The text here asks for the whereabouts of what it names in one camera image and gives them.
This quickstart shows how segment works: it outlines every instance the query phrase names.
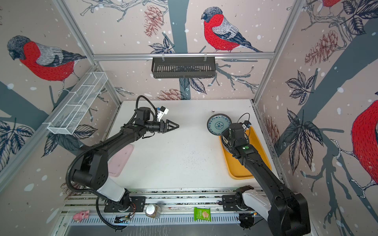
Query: white wire basket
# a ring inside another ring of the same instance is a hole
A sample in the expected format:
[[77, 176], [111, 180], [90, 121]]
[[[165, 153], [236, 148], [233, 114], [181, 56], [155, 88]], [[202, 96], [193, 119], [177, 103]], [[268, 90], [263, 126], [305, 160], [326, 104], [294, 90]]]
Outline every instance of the white wire basket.
[[91, 72], [47, 129], [53, 134], [73, 134], [107, 80], [104, 72]]

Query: gray floor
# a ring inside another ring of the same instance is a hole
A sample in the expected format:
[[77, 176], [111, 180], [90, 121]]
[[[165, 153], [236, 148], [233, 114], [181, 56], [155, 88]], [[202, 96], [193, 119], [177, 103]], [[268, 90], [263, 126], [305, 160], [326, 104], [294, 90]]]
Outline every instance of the gray floor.
[[159, 225], [129, 226], [123, 232], [114, 232], [108, 226], [70, 226], [65, 236], [271, 236], [265, 220], [252, 226], [251, 230], [243, 230], [238, 224], [198, 224], [198, 225]]

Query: orange tray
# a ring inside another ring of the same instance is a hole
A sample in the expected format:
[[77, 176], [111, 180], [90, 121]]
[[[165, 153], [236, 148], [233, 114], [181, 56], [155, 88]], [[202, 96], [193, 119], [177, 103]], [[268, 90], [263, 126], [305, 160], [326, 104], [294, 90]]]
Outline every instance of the orange tray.
[[[264, 149], [262, 148], [262, 145], [260, 143], [260, 140], [258, 139], [255, 130], [251, 126], [249, 128], [249, 143], [254, 146], [257, 151], [259, 152], [262, 160], [265, 162], [265, 164], [269, 167], [270, 170], [272, 170], [272, 167], [270, 165], [270, 162], [268, 160], [268, 157], [266, 156], [266, 153]], [[228, 174], [233, 179], [252, 179], [254, 178], [251, 172], [249, 172], [244, 166], [240, 164], [240, 162], [235, 159], [231, 153], [227, 152], [224, 146], [222, 145], [221, 136], [219, 136], [219, 141], [223, 149], [223, 155], [225, 157]]]

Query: green snack package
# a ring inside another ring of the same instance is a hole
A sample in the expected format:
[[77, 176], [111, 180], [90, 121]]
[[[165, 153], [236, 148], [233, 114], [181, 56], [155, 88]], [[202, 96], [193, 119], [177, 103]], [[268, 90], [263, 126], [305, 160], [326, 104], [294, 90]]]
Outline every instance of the green snack package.
[[194, 221], [197, 221], [197, 219], [211, 221], [210, 209], [203, 209], [203, 208], [195, 207], [194, 208]]

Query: white tabletop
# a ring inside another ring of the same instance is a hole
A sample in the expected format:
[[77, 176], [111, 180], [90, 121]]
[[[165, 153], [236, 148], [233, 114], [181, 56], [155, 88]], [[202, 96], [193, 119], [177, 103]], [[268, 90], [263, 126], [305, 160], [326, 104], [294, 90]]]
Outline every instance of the white tabletop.
[[[168, 108], [168, 114], [163, 116], [164, 121], [169, 119], [180, 127], [134, 142], [134, 151], [123, 171], [118, 177], [111, 177], [120, 186], [144, 191], [225, 190], [244, 185], [258, 187], [254, 178], [235, 180], [229, 176], [219, 137], [211, 134], [206, 127], [209, 117], [217, 113], [226, 114], [232, 122], [236, 122], [242, 114], [250, 113], [250, 122], [268, 156], [273, 173], [277, 175], [250, 100], [174, 100], [152, 103], [155, 107]], [[149, 104], [141, 99], [141, 106], [149, 107]], [[120, 127], [128, 122], [134, 109], [135, 101], [122, 103], [109, 137], [118, 133]]]

